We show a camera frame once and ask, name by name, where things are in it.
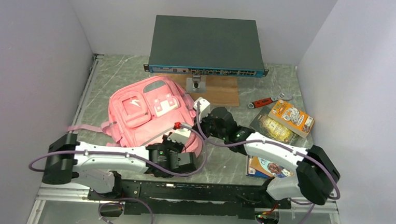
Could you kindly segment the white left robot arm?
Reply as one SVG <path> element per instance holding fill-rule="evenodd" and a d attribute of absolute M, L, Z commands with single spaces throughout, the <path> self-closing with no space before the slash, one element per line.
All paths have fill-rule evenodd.
<path fill-rule="evenodd" d="M 116 200 L 123 188 L 119 170 L 157 178 L 186 177 L 196 171 L 196 159 L 183 144 L 167 140 L 147 146 L 108 147 L 80 142 L 77 134 L 68 133 L 49 146 L 42 182 L 73 182 Z"/>

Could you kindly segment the orange paperback book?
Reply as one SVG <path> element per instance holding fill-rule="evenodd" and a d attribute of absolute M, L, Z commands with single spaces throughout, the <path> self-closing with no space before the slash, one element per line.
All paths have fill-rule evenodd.
<path fill-rule="evenodd" d="M 268 116 L 302 138 L 310 134 L 315 123 L 312 116 L 285 100 L 278 100 Z"/>

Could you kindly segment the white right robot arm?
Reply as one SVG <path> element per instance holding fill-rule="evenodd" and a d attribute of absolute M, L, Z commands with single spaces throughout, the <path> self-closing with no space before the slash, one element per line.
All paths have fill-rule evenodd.
<path fill-rule="evenodd" d="M 268 179 L 261 186 L 259 201 L 271 207 L 278 201 L 302 197 L 316 205 L 341 197 L 337 182 L 340 174 L 326 152 L 319 146 L 311 148 L 289 146 L 272 140 L 253 129 L 240 126 L 225 107 L 210 110 L 209 106 L 194 105 L 197 113 L 195 127 L 205 138 L 221 140 L 226 147 L 244 156 L 259 157 L 289 170 L 292 175 Z"/>

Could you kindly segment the pink school backpack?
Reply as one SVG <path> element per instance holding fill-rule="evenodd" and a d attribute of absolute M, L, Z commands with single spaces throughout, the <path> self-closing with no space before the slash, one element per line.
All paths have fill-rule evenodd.
<path fill-rule="evenodd" d="M 109 99 L 108 121 L 99 127 L 80 124 L 69 131 L 107 134 L 115 146 L 137 147 L 161 142 L 176 122 L 194 124 L 194 100 L 167 76 L 154 76 L 116 91 Z"/>

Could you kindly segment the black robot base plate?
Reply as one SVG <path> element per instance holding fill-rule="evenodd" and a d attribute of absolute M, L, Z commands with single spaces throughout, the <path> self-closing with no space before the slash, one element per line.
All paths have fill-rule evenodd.
<path fill-rule="evenodd" d="M 233 216 L 254 219 L 256 213 L 290 209 L 287 199 L 269 200 L 260 185 L 184 183 L 170 181 L 122 180 L 122 192 L 98 195 L 93 189 L 90 201 L 113 201 L 120 197 L 140 199 L 155 214 Z"/>

